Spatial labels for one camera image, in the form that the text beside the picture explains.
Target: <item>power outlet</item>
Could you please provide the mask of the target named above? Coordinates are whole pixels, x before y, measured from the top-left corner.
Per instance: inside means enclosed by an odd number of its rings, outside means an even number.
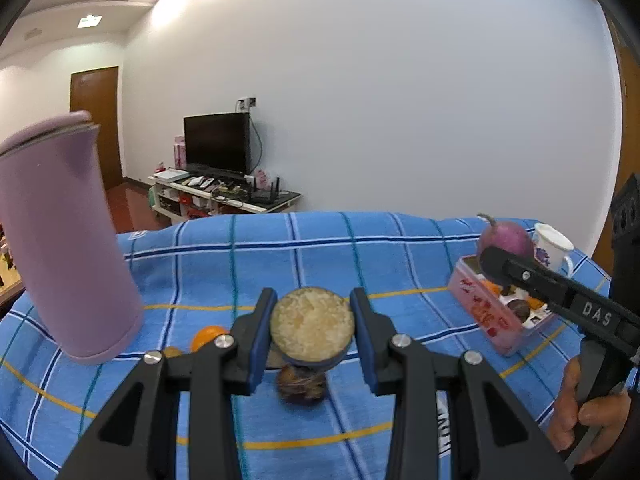
[[[255,97],[241,97],[238,99],[238,110],[248,112],[249,108],[254,108],[256,104]]]

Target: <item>human hand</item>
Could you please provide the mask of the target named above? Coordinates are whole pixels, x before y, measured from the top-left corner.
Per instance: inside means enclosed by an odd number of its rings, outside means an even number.
[[[599,397],[586,402],[580,410],[575,399],[575,389],[580,381],[578,358],[571,359],[564,368],[564,378],[554,403],[547,436],[556,451],[567,449],[574,442],[574,427],[580,422],[584,426],[602,427],[596,439],[584,453],[578,464],[583,464],[607,452],[615,443],[631,407],[631,398],[626,390],[620,394]]]

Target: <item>tiled floor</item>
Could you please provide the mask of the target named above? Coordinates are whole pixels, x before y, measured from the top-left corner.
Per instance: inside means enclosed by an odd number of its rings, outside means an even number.
[[[166,216],[156,216],[149,207],[146,190],[125,182],[107,190],[107,202],[117,233],[157,231],[171,225]]]

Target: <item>blue checkered cloth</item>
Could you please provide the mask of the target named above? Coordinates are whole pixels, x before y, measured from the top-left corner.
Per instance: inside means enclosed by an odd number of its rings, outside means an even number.
[[[520,220],[532,231],[534,221]],[[19,330],[0,370],[0,426],[40,480],[55,478],[82,431],[149,349],[188,351],[207,325],[229,327],[265,286],[282,297],[316,285],[347,296],[364,286],[372,306],[399,332],[455,356],[481,351],[541,426],[548,423],[574,327],[556,320],[516,355],[498,355],[446,290],[452,266],[476,251],[478,218],[433,221],[389,213],[271,214],[193,220],[158,232],[118,236],[146,304],[145,323],[126,352],[101,366],[70,361],[23,295],[0,322],[0,352]],[[580,251],[575,278],[607,294],[606,274]],[[283,404],[267,372],[255,395],[236,399],[245,479],[381,479],[394,400],[373,397],[357,356],[328,373],[330,396],[314,408]],[[178,424],[177,478],[187,478],[188,401]],[[446,426],[446,403],[440,397]],[[447,431],[440,439],[448,478]]]

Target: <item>pink plastic container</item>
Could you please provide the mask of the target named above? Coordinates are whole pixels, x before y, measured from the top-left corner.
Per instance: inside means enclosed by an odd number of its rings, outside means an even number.
[[[449,280],[449,290],[482,328],[495,349],[502,355],[513,355],[531,334],[548,326],[555,314],[543,305],[532,310],[525,322],[520,322],[505,304],[516,295],[498,297],[488,288],[488,281],[476,261],[475,256],[458,260]]]
[[[87,112],[34,124],[0,144],[0,221],[38,314],[63,351],[97,364],[143,319],[102,186]]]

